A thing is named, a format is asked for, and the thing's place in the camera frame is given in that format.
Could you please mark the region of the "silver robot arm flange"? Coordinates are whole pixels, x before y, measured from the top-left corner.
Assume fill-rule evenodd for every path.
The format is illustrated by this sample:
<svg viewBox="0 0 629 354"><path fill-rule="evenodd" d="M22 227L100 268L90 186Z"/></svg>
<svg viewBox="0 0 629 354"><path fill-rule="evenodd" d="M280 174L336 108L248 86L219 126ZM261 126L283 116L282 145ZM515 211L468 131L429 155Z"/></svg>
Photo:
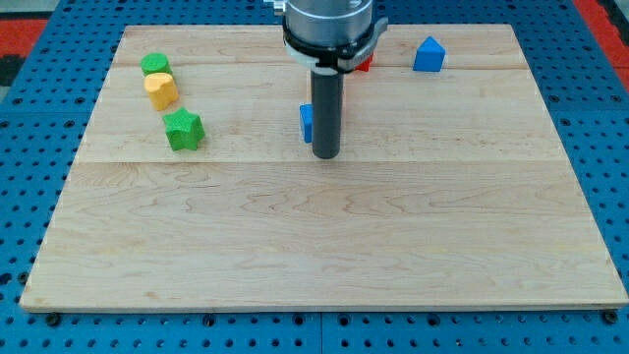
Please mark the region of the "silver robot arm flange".
<svg viewBox="0 0 629 354"><path fill-rule="evenodd" d="M282 19L293 60L323 76L348 74L374 54L388 19L375 19L372 0L264 0Z"/></svg>

